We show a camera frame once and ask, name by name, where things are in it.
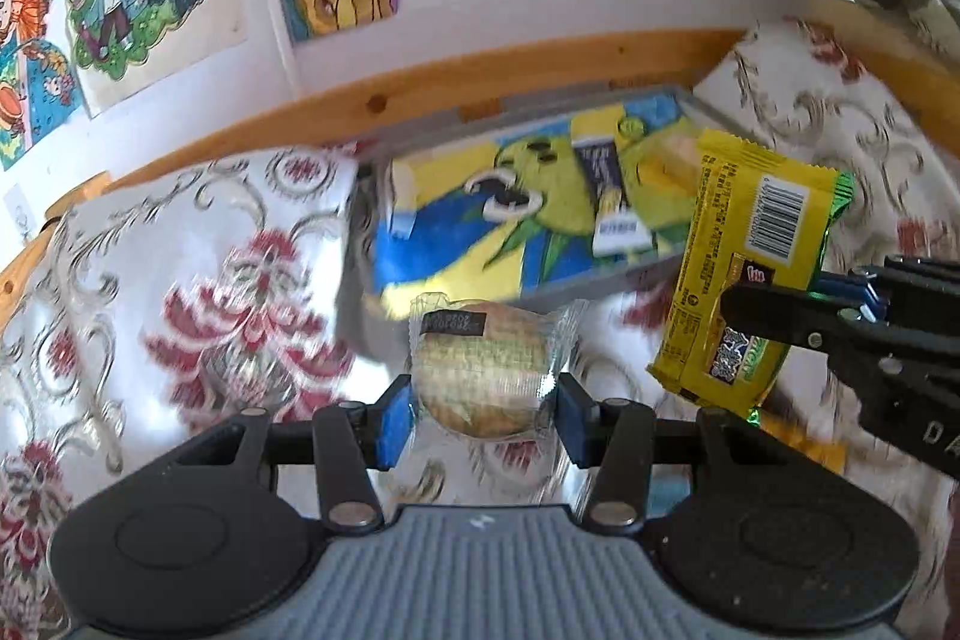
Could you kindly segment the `round pastry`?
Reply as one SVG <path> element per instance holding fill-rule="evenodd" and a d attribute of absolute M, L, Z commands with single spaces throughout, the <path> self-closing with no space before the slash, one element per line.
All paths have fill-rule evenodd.
<path fill-rule="evenodd" d="M 501 302 L 423 294 L 409 315 L 418 406 L 444 429 L 477 440 L 544 429 L 586 310 L 581 299 L 537 314 Z"/>

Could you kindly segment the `yellow green snack bar packet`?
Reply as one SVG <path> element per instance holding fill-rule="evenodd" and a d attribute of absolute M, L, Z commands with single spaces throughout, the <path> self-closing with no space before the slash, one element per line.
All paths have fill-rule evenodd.
<path fill-rule="evenodd" d="M 726 131 L 698 138 L 700 181 L 664 337 L 647 366 L 667 392 L 740 417 L 754 414 L 788 353 L 721 314 L 737 283 L 804 291 L 853 201 L 853 175 L 786 158 Z"/>

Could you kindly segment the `orange yellow snack bag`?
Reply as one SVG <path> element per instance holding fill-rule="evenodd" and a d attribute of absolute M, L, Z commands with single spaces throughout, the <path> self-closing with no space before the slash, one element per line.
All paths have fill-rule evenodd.
<path fill-rule="evenodd" d="M 848 452 L 843 443 L 812 437 L 807 434 L 802 425 L 794 424 L 768 411 L 758 413 L 758 424 L 763 432 L 775 437 L 778 442 L 788 445 L 796 452 L 802 453 L 815 463 L 822 464 L 823 468 L 835 474 L 844 473 Z"/>

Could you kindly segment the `floral white bedspread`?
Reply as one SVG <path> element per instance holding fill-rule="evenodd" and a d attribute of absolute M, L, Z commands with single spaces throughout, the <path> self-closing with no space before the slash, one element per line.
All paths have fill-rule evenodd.
<path fill-rule="evenodd" d="M 245 408 L 371 401 L 427 299 L 565 310 L 591 392 L 692 406 L 647 372 L 718 127 L 851 174 L 844 271 L 958 253 L 958 164 L 809 23 L 749 32 L 695 88 L 606 92 L 473 128 L 244 152 L 76 206 L 2 333 L 2 632 L 70 627 L 47 565 L 75 505 Z"/>

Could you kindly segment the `dark blue snack stick packet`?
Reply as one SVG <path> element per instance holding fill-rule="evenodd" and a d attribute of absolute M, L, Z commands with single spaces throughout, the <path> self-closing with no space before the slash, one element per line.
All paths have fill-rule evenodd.
<path fill-rule="evenodd" d="M 651 230 L 626 195 L 617 146 L 612 136 L 574 138 L 573 149 L 596 208 L 592 253 L 612 257 L 651 247 Z"/>

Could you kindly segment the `pale wafer biscuit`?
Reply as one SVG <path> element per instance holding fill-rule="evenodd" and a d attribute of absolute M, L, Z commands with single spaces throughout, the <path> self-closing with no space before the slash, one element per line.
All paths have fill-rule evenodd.
<path fill-rule="evenodd" d="M 700 181 L 697 133 L 664 131 L 649 143 L 644 175 L 651 184 L 693 195 Z"/>

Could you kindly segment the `orange-haired girl drawing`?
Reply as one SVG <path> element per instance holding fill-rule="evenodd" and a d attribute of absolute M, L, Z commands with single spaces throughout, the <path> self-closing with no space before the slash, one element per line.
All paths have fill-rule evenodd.
<path fill-rule="evenodd" d="M 55 0 L 2 0 L 2 167 L 65 125 L 82 103 L 70 58 L 50 39 Z"/>

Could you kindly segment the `wooden bed frame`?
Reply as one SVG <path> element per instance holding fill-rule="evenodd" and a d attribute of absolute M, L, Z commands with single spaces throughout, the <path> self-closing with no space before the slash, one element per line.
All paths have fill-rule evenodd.
<path fill-rule="evenodd" d="M 358 81 L 218 131 L 76 203 L 21 283 L 2 287 L 2 351 L 327 349 L 359 193 L 384 315 L 423 294 L 546 314 L 673 280 L 697 191 L 644 175 L 664 131 L 731 133 L 853 175 L 822 268 L 893 255 L 958 262 L 958 80 L 848 41 L 832 21 L 563 39 Z M 592 253 L 596 208 L 573 140 L 612 136 L 652 244 Z M 408 239 L 382 172 L 418 184 Z"/>

